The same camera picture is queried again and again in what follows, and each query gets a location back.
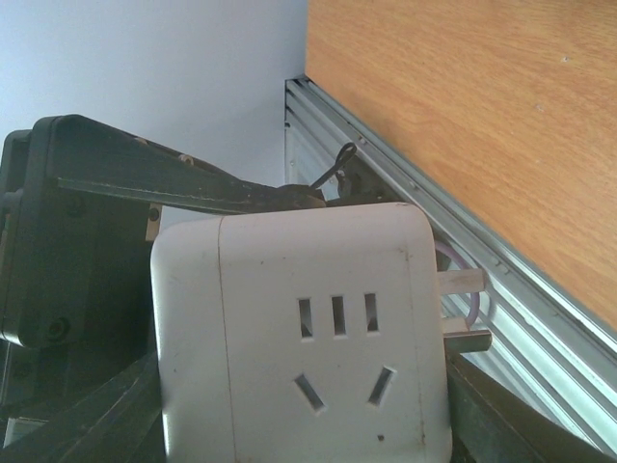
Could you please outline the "white cube adapter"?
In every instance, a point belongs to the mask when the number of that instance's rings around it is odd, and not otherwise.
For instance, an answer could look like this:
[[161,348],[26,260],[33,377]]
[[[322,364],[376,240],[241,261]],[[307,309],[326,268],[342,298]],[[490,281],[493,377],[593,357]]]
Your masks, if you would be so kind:
[[171,462],[447,462],[435,240],[407,203],[174,225],[150,260]]

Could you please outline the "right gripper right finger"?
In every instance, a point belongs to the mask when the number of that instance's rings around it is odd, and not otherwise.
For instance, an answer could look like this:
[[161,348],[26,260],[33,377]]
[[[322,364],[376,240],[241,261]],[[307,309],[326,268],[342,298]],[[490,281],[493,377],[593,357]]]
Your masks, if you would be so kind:
[[446,355],[453,462],[614,462],[460,354]]

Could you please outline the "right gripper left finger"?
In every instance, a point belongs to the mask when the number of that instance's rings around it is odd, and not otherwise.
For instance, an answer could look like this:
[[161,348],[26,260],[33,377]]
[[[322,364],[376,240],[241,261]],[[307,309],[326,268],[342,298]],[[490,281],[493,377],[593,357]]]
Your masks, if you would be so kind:
[[74,191],[218,215],[323,208],[323,196],[303,185],[273,187],[235,177],[136,135],[80,115],[35,123],[30,149],[42,175]]

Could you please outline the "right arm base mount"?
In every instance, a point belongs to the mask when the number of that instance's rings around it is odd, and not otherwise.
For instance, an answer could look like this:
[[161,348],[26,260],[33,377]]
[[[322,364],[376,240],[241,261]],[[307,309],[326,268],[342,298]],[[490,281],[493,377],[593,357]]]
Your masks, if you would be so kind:
[[331,179],[336,180],[337,197],[326,200],[326,206],[394,203],[401,197],[358,156],[353,142],[339,150],[334,165],[314,181],[309,189],[321,196],[321,188]]

